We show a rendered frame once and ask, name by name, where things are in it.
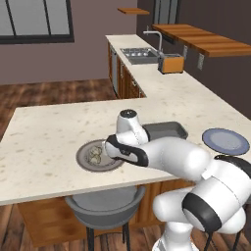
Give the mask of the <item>steel sink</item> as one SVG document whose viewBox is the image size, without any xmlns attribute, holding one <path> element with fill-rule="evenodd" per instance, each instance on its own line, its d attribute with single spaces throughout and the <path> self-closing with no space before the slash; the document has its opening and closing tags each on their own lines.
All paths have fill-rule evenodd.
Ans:
<svg viewBox="0 0 251 251">
<path fill-rule="evenodd" d="M 121 51 L 132 65 L 157 64 L 158 54 L 150 47 L 122 48 Z"/>
</svg>

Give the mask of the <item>wooden base cupboard run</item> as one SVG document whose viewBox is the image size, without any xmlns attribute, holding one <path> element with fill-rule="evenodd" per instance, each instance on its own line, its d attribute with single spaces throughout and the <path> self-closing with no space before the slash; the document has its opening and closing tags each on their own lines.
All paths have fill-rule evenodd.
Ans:
<svg viewBox="0 0 251 251">
<path fill-rule="evenodd" d="M 110 49 L 111 43 L 108 43 L 108 67 L 109 78 L 112 82 L 112 54 Z M 137 82 L 133 79 L 129 73 L 126 65 L 122 62 L 117 55 L 117 74 L 118 74 L 118 95 L 119 99 L 132 99 L 132 98 L 145 98 L 146 95 L 139 87 Z"/>
</svg>

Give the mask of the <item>small wooden wall shelf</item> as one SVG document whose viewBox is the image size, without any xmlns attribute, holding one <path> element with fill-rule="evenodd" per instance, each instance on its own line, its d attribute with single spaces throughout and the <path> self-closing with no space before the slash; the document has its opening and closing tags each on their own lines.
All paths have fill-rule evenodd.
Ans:
<svg viewBox="0 0 251 251">
<path fill-rule="evenodd" d="M 140 8 L 118 8 L 125 15 L 150 15 L 149 11 Z"/>
</svg>

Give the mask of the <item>grey bucket seat stool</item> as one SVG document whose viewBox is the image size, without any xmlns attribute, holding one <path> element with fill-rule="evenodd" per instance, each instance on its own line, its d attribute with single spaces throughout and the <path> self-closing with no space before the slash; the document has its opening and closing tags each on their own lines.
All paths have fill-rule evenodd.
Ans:
<svg viewBox="0 0 251 251">
<path fill-rule="evenodd" d="M 73 210 L 77 220 L 85 225 L 88 251 L 94 251 L 94 230 L 123 228 L 123 242 L 130 251 L 128 222 L 135 215 L 145 194 L 140 185 L 88 192 L 67 196 L 66 203 Z"/>
</svg>

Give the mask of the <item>steel dishwasher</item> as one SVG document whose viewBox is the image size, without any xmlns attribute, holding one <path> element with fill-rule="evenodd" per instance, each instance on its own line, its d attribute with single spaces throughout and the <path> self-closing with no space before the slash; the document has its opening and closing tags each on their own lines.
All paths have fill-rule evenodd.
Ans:
<svg viewBox="0 0 251 251">
<path fill-rule="evenodd" d="M 112 84 L 116 95 L 118 95 L 118 74 L 117 74 L 117 52 L 110 45 L 111 54 L 112 54 Z"/>
</svg>

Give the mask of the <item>blue round plate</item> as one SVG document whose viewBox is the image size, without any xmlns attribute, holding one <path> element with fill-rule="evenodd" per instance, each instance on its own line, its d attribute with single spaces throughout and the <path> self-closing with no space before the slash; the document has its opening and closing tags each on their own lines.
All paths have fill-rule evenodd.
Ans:
<svg viewBox="0 0 251 251">
<path fill-rule="evenodd" d="M 231 156 L 243 155 L 250 149 L 244 136 L 225 128 L 208 128 L 202 134 L 202 141 L 216 152 Z"/>
</svg>

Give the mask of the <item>grey round plate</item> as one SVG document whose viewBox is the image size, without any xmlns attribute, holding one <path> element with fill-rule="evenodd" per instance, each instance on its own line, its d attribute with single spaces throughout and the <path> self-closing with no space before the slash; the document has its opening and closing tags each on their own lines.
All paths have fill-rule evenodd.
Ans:
<svg viewBox="0 0 251 251">
<path fill-rule="evenodd" d="M 102 148 L 103 139 L 89 141 L 83 144 L 76 152 L 75 159 L 76 162 L 84 169 L 90 172 L 101 173 L 108 172 L 117 169 L 124 162 L 121 160 L 114 160 L 109 156 L 104 154 Z M 90 149 L 94 146 L 102 148 L 102 153 L 99 155 L 101 157 L 100 164 L 92 164 L 89 162 L 89 159 L 92 157 L 90 155 Z"/>
</svg>

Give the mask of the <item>large dark frame window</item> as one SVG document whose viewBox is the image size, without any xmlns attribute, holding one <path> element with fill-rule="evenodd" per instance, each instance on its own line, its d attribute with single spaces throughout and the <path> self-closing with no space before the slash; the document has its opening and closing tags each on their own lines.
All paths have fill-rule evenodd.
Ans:
<svg viewBox="0 0 251 251">
<path fill-rule="evenodd" d="M 0 0 L 0 44 L 74 41 L 70 0 Z"/>
</svg>

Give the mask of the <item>long wooden wall shelf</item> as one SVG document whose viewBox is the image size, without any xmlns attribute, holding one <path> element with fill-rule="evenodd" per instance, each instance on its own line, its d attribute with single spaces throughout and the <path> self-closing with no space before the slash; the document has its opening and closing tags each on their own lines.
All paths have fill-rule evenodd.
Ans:
<svg viewBox="0 0 251 251">
<path fill-rule="evenodd" d="M 152 27 L 207 57 L 251 56 L 251 45 L 192 25 L 152 25 Z"/>
</svg>

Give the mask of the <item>black leg stool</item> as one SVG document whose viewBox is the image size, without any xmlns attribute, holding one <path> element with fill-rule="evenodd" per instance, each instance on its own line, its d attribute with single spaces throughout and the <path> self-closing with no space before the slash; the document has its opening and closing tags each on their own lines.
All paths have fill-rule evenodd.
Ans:
<svg viewBox="0 0 251 251">
<path fill-rule="evenodd" d="M 248 198 L 248 200 L 246 201 L 246 203 L 244 204 L 243 206 L 243 209 L 245 211 L 245 214 L 247 214 L 247 208 L 248 206 L 251 205 L 251 195 L 250 197 Z M 237 234 L 236 234 L 236 237 L 235 237 L 235 241 L 234 241 L 234 244 L 233 244 L 233 247 L 232 247 L 232 251 L 236 251 L 236 247 L 237 247 L 237 244 L 238 244 L 238 241 L 239 241 L 239 238 L 240 238 L 240 234 L 241 232 L 244 230 L 244 227 L 242 230 L 240 230 Z M 207 242 L 206 242 L 206 245 L 204 247 L 204 251 L 207 251 L 208 250 L 208 247 L 212 241 L 212 237 L 213 237 L 213 232 L 211 233 L 208 233 L 208 238 L 207 238 Z"/>
</svg>

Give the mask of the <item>narrow dark frame window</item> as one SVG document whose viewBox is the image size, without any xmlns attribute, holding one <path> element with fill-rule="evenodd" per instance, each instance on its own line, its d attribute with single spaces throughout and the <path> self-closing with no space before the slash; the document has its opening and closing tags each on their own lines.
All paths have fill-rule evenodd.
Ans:
<svg viewBox="0 0 251 251">
<path fill-rule="evenodd" d="M 177 22 L 180 0 L 155 0 L 154 20 L 156 25 L 173 25 Z"/>
</svg>

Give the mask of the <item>orange toaster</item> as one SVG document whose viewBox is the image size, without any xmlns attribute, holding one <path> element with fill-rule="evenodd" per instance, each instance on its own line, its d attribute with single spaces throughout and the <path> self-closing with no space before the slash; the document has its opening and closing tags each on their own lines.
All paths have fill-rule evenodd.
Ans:
<svg viewBox="0 0 251 251">
<path fill-rule="evenodd" d="M 158 71 L 165 74 L 181 74 L 184 67 L 184 57 L 179 54 L 164 54 L 158 58 Z"/>
</svg>

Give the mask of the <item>wooden island cabinet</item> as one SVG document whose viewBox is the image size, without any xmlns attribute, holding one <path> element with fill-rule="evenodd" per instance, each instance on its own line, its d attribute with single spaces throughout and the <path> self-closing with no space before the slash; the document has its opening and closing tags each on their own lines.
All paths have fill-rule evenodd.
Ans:
<svg viewBox="0 0 251 251">
<path fill-rule="evenodd" d="M 129 221 L 130 229 L 160 225 L 152 210 L 153 199 L 166 191 L 193 186 L 192 181 L 173 179 L 145 185 L 139 208 Z M 86 228 L 76 218 L 64 197 L 20 203 L 19 211 L 34 247 L 86 238 Z"/>
</svg>

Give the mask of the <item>silver tap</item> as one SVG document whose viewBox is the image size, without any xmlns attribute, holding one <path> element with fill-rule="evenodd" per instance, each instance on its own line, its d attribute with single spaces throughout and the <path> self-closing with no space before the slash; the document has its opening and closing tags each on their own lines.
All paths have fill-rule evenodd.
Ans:
<svg viewBox="0 0 251 251">
<path fill-rule="evenodd" d="M 157 52 L 159 54 L 162 53 L 162 41 L 163 41 L 163 37 L 162 37 L 162 33 L 160 31 L 156 31 L 156 30 L 144 30 L 143 34 L 157 34 L 159 36 L 159 45 L 158 45 L 158 50 Z"/>
</svg>

